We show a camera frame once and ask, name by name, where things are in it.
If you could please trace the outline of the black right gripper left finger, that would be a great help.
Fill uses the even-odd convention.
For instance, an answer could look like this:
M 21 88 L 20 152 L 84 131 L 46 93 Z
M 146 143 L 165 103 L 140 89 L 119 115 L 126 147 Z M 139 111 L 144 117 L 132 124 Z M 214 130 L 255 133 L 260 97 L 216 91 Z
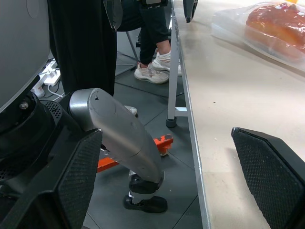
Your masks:
M 37 173 L 0 229 L 81 229 L 92 197 L 102 132 L 71 136 Z

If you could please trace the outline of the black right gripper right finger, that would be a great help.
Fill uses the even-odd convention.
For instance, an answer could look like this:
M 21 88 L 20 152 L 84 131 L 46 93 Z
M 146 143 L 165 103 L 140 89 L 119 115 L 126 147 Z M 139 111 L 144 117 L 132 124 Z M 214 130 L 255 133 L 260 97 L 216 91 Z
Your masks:
M 271 229 L 305 229 L 305 162 L 280 138 L 231 131 L 246 184 Z

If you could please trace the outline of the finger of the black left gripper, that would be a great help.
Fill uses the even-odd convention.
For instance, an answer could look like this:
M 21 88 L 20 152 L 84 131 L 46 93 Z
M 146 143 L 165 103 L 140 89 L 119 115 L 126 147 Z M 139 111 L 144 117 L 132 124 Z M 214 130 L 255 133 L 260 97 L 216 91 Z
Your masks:
M 122 23 L 123 9 L 121 0 L 103 0 L 111 28 L 117 31 Z
M 184 16 L 187 23 L 190 23 L 194 17 L 198 0 L 183 0 Z

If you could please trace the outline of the seated person in black trousers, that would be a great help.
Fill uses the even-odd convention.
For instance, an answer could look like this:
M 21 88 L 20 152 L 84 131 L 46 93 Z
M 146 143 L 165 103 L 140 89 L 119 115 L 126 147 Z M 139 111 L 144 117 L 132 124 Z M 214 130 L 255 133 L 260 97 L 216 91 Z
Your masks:
M 122 23 L 118 31 L 141 29 L 140 61 L 134 72 L 138 80 L 153 84 L 169 81 L 171 45 L 163 7 L 145 9 L 136 0 L 121 0 Z

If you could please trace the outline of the metal chair leg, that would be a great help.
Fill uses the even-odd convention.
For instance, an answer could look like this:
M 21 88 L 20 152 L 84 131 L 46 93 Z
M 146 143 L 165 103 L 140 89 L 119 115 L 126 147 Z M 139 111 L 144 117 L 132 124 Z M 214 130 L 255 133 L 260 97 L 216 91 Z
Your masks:
M 129 43 L 130 43 L 130 46 L 131 46 L 132 52 L 133 52 L 133 54 L 134 54 L 135 61 L 136 61 L 136 62 L 138 62 L 138 61 L 139 61 L 139 58 L 138 58 L 138 55 L 137 55 L 137 52 L 136 52 L 135 46 L 134 46 L 134 44 L 133 44 L 133 42 L 132 42 L 132 39 L 131 39 L 131 37 L 130 37 L 130 34 L 129 34 L 129 32 L 128 32 L 128 31 L 126 31 L 125 33 L 126 33 L 126 36 L 127 36 L 127 38 L 128 38 L 128 41 L 129 41 Z

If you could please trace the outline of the clear plastic bag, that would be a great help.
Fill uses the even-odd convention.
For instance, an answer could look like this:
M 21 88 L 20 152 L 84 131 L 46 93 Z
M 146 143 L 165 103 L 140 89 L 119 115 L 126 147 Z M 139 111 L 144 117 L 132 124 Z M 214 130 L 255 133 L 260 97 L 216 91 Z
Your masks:
M 305 7 L 305 2 L 299 0 L 270 0 L 254 3 L 245 7 L 220 10 L 215 12 L 212 17 L 212 34 L 214 37 L 229 42 L 244 43 L 269 58 L 305 72 L 305 52 L 301 52 L 296 48 L 286 48 L 283 51 L 278 51 L 259 42 L 252 41 L 245 36 L 246 21 L 254 9 L 265 5 L 277 5 L 281 3 L 291 3 Z

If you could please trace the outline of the standing person in black trousers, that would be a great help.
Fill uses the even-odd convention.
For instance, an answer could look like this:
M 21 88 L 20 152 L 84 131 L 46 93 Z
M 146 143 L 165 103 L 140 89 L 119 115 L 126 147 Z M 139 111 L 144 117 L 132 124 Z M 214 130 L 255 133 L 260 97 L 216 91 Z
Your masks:
M 103 0 L 47 0 L 50 49 L 63 90 L 99 88 L 113 97 L 117 37 Z

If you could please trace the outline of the grey metal table leg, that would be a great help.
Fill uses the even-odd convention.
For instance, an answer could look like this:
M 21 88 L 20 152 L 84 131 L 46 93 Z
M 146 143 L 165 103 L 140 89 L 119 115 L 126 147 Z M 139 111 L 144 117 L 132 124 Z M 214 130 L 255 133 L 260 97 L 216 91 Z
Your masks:
M 180 60 L 178 22 L 175 15 L 174 0 L 172 5 L 172 32 L 171 32 L 171 67 L 169 75 L 169 94 L 168 94 L 168 111 L 166 117 L 166 126 L 175 128 L 177 126 L 177 117 L 187 117 L 186 107 L 176 107 L 178 69 Z

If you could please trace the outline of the black robot waist joint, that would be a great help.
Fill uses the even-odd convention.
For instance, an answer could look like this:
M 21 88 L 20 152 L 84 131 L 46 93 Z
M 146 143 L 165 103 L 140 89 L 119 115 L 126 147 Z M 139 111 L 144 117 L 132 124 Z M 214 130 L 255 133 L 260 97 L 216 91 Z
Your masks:
M 17 109 L 16 124 L 2 130 L 0 122 L 0 197 L 18 198 L 65 141 L 82 132 L 71 117 L 70 98 L 55 102 L 28 95 L 28 108 Z

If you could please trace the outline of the silver robot leg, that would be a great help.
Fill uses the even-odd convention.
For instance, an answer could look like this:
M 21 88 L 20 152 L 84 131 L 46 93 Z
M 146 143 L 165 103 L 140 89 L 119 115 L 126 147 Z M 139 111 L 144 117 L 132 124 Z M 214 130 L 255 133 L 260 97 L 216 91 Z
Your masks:
M 144 180 L 159 183 L 163 171 L 157 145 L 144 125 L 102 89 L 75 91 L 69 102 L 73 119 L 84 131 L 102 130 L 110 158 Z

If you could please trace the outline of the black robot foot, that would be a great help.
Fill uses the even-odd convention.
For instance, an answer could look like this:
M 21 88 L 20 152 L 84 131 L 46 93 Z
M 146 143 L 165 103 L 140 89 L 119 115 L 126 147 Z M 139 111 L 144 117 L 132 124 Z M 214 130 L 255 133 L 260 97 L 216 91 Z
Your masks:
M 140 210 L 146 213 L 163 213 L 167 211 L 167 200 L 155 195 L 164 181 L 164 175 L 161 176 L 159 183 L 154 183 L 142 179 L 131 171 L 129 179 L 129 193 L 122 201 L 124 208 Z

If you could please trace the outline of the brown bread loaf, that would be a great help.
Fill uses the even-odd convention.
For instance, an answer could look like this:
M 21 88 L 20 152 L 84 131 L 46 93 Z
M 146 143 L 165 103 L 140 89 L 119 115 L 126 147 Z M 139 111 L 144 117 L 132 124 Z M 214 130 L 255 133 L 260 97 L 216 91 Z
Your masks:
M 305 7 L 291 3 L 258 7 L 247 18 L 245 36 L 278 51 L 305 52 Z

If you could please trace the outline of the white power strip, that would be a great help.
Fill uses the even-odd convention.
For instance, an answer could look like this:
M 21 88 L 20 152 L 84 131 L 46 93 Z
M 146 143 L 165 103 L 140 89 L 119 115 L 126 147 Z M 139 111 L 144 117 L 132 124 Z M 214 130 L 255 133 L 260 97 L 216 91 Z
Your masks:
M 55 86 L 61 76 L 59 67 L 55 60 L 49 62 L 44 70 L 39 73 L 40 84 Z

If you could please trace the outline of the silver robot torso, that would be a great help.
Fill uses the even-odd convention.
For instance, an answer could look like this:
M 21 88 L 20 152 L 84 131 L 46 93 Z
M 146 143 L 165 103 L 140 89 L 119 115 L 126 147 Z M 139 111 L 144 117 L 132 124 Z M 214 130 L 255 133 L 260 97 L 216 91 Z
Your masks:
M 0 112 L 37 82 L 49 52 L 47 0 L 0 0 Z

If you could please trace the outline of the orange metal floor frame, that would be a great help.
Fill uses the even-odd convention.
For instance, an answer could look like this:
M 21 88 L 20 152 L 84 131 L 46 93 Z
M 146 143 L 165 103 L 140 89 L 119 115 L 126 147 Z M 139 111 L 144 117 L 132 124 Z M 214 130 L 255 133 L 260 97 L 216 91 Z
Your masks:
M 173 136 L 171 134 L 163 135 L 154 139 L 155 144 L 159 150 L 160 156 L 166 156 L 168 150 L 171 149 L 173 143 Z M 109 168 L 117 166 L 119 163 L 108 157 L 99 159 L 97 166 L 97 173 L 107 170 Z

